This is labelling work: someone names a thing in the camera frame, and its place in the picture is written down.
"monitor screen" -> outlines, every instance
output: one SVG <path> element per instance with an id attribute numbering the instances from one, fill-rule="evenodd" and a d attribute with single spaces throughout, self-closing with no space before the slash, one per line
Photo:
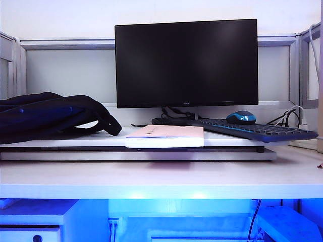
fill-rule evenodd
<path id="1" fill-rule="evenodd" d="M 257 20 L 115 26 L 117 107 L 258 104 Z"/>

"backpack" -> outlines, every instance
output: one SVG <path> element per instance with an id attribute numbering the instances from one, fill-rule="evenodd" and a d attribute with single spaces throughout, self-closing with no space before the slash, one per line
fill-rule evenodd
<path id="1" fill-rule="evenodd" d="M 76 126 L 98 121 L 90 128 Z M 85 95 L 62 97 L 51 92 L 0 100 L 0 144 L 35 140 L 57 132 L 116 136 L 118 121 L 99 102 Z"/>

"blue mouse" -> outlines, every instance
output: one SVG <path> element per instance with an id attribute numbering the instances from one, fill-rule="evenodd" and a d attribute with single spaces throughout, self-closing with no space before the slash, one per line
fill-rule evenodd
<path id="1" fill-rule="evenodd" d="M 256 122 L 256 116 L 248 111 L 238 111 L 227 116 L 228 123 L 237 125 L 252 125 Z"/>

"white cable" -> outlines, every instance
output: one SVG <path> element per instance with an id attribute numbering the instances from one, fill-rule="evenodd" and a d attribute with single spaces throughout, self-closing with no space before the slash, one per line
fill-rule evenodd
<path id="1" fill-rule="evenodd" d="M 301 106 L 295 105 L 295 106 L 292 106 L 290 109 L 286 110 L 285 111 L 286 114 L 282 118 L 280 118 L 279 120 L 277 120 L 277 123 L 274 126 L 277 126 L 285 118 L 285 116 L 288 114 L 288 112 L 291 111 L 291 110 L 293 110 L 295 107 L 299 107 L 299 108 L 302 109 L 303 117 L 302 117 L 302 123 L 301 124 L 306 125 L 307 124 L 307 120 L 306 120 L 306 117 L 305 117 L 304 109 Z"/>
<path id="2" fill-rule="evenodd" d="M 312 37 L 312 28 L 313 28 L 313 26 L 314 26 L 314 24 L 312 24 L 309 27 L 308 32 L 309 32 L 309 40 L 311 42 L 312 49 L 313 49 L 313 52 L 314 52 L 314 61 L 315 61 L 315 67 L 316 67 L 316 74 L 317 74 L 317 79 L 318 79 L 318 82 L 319 82 L 319 67 L 318 67 L 318 63 L 317 63 L 317 56 L 316 56 L 314 42 L 313 42 L 313 37 Z"/>

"drawer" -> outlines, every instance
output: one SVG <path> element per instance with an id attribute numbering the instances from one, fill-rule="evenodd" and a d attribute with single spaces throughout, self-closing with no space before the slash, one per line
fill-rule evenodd
<path id="1" fill-rule="evenodd" d="M 0 228 L 0 241 L 3 242 L 33 242 L 33 238 L 35 242 L 60 242 L 61 231 L 59 228 Z"/>

